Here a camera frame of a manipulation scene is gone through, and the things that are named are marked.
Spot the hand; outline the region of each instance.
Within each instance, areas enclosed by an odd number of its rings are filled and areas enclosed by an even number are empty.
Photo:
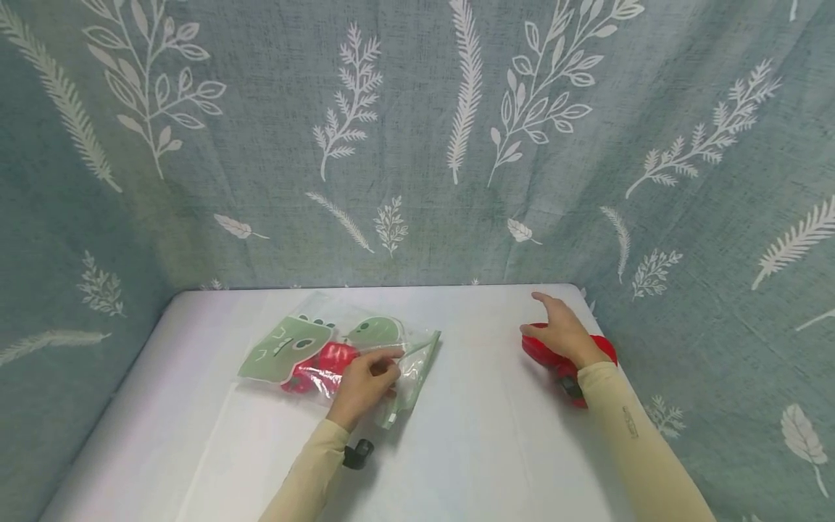
[[[609,356],[597,348],[595,340],[568,305],[538,291],[531,296],[545,305],[548,326],[537,328],[524,324],[519,327],[522,335],[539,339],[551,352],[567,357],[577,368],[596,362],[611,362]]]
[[[403,357],[403,350],[383,348],[351,361],[342,374],[337,396],[326,418],[348,433],[352,432],[360,418],[380,402],[400,377],[400,368],[394,361],[400,357]]]

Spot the table surface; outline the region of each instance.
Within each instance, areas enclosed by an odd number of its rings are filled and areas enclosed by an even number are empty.
[[[414,411],[355,433],[375,453],[322,521],[634,520],[588,412],[520,348],[519,324],[545,319],[532,290],[601,333],[571,285],[320,290],[442,331]],[[311,292],[177,296],[41,521],[258,520],[325,410],[235,374]]]

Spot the green dinosaur toy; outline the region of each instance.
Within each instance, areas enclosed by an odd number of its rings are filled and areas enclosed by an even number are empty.
[[[313,357],[333,337],[333,323],[307,316],[285,317],[240,366],[238,375],[271,383],[290,380],[299,362]]]
[[[402,341],[403,326],[391,317],[369,317],[345,336],[354,347],[380,347]]]

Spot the teal curtain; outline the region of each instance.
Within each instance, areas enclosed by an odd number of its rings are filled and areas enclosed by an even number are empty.
[[[571,281],[719,520],[835,519],[835,3],[0,0],[0,506],[185,289]]]

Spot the beige arm sleeve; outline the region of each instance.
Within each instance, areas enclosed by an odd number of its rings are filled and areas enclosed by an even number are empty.
[[[716,522],[690,475],[638,404],[612,362],[579,371],[579,385],[602,427],[639,522]]]
[[[333,490],[347,442],[345,429],[321,421],[259,522],[315,522]]]

